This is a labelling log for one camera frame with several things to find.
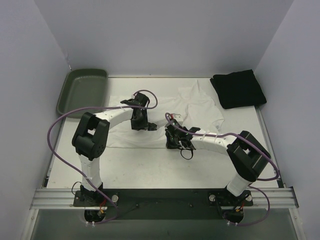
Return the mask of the aluminium extrusion rail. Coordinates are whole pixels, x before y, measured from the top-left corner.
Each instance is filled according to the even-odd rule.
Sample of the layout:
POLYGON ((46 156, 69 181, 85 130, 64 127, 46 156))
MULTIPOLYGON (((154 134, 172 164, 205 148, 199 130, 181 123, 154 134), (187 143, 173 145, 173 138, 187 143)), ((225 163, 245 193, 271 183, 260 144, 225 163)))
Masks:
MULTIPOLYGON (((293 188, 251 189, 254 208, 266 208, 267 199, 275 209, 298 208, 298 200, 293 188)), ((67 210, 73 208, 74 194, 70 189, 40 188, 34 193, 30 209, 67 210)))

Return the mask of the white t-shirt with robot print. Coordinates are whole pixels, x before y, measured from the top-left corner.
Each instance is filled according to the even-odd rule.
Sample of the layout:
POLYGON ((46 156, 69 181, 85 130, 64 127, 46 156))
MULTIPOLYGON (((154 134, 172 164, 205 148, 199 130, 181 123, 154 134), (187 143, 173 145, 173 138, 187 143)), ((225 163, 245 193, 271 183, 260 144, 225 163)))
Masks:
POLYGON ((167 123, 165 113, 181 115, 182 125, 188 129, 198 127, 207 132, 221 131, 225 119, 214 100, 200 88, 198 82, 191 87, 179 88, 177 96, 157 99, 157 107, 147 111, 148 121, 155 123, 157 130, 132 130, 131 123, 125 121, 109 131, 107 147, 164 149, 167 123))

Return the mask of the folded black t-shirt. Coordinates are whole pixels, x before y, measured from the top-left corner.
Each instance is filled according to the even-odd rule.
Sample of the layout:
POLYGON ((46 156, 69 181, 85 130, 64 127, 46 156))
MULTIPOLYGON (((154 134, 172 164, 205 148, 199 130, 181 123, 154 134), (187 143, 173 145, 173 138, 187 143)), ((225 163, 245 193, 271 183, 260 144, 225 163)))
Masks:
POLYGON ((220 105, 225 109, 259 107, 267 103, 253 70, 215 74, 210 83, 217 93, 220 105))

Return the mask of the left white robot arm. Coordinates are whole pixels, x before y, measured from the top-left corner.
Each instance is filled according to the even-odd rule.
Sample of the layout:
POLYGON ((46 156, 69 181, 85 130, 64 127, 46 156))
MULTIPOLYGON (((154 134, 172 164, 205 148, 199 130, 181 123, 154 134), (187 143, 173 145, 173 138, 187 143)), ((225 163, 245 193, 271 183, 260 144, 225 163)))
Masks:
POLYGON ((72 138, 72 146, 79 156, 82 177, 80 192, 92 206, 101 203, 103 183, 100 177, 100 156, 107 147, 109 130, 130 121, 131 129, 147 131, 149 128, 147 107, 150 99, 137 92, 133 98, 123 100, 111 109, 98 112, 85 112, 72 138))

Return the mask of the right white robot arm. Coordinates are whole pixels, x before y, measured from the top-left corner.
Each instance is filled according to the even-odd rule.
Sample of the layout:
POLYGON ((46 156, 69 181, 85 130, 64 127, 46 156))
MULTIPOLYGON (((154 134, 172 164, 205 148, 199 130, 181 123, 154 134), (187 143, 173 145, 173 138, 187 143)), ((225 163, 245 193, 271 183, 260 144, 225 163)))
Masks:
POLYGON ((208 150, 229 156, 236 174, 226 186, 226 190, 239 197, 246 188, 257 181, 269 163, 270 154, 248 131, 240 134, 218 136, 199 127, 187 129, 177 120, 165 126, 166 148, 179 150, 208 150))

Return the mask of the dark green plastic tray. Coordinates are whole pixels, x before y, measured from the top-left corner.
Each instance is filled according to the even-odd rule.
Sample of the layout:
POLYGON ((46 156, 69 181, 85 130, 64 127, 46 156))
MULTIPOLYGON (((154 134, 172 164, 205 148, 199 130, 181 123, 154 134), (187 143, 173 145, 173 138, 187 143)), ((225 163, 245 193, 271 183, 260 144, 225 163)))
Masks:
POLYGON ((84 107, 103 107, 106 104, 108 76, 106 70, 97 68, 70 71, 60 91, 57 114, 63 115, 84 107))

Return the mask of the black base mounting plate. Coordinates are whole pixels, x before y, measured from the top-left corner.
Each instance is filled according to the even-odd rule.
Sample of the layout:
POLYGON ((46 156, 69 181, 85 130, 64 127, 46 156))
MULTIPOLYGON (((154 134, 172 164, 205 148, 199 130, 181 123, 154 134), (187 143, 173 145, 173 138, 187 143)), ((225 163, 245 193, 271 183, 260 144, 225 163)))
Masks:
POLYGON ((219 220, 229 212, 242 220, 243 207, 253 206, 252 194, 245 190, 235 197, 224 188, 198 189, 105 189, 91 198, 76 191, 73 206, 84 209, 88 222, 116 220, 219 220))

